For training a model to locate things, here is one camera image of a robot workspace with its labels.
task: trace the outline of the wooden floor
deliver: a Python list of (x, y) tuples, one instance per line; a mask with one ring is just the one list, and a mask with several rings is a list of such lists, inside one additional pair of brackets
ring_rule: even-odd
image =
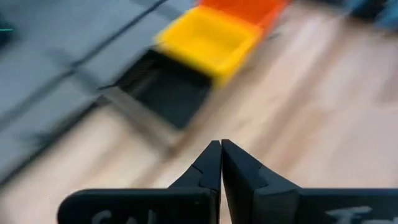
[[(302, 187), (398, 187), (398, 40), (302, 3), (277, 33), (211, 96), (176, 156), (104, 106), (4, 189), (1, 221), (56, 223), (78, 189), (167, 187), (223, 138)], [(230, 223), (225, 197), (221, 219)]]

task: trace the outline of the floor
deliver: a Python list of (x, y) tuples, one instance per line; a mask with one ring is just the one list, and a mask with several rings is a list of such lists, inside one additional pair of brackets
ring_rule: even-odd
[[(35, 136), (90, 104), (96, 88), (109, 85), (153, 44), (156, 33), (193, 5), (192, 0), (159, 3), (0, 2), (2, 15), (16, 32), (0, 52), (0, 182), (38, 150)], [(82, 78), (87, 73), (89, 81)]]
[[(275, 33), (211, 95), (176, 156), (164, 157), (112, 107), (97, 108), (4, 188), (5, 222), (55, 223), (78, 189), (167, 187), (223, 138), (302, 187), (398, 187), (396, 37), (299, 2)], [(225, 196), (221, 223), (231, 223)]]

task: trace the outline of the plastic storage bin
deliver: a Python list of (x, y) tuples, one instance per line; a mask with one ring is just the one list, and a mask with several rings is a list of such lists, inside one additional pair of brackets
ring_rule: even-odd
[(149, 49), (114, 86), (182, 129), (208, 96), (211, 78)]
[(258, 27), (207, 7), (195, 7), (157, 36), (166, 54), (225, 84), (261, 36)]
[(201, 0), (199, 5), (240, 18), (268, 33), (287, 0)]

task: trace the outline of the orange bin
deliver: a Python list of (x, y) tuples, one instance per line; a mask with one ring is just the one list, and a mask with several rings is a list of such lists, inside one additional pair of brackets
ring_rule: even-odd
[(286, 7), (287, 0), (201, 0), (200, 5), (243, 19), (266, 33)]

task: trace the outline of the yellow bin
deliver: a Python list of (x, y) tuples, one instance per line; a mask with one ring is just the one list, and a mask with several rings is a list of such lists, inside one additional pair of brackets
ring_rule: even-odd
[(157, 37), (158, 47), (215, 79), (227, 83), (261, 37), (261, 29), (209, 7), (198, 6)]

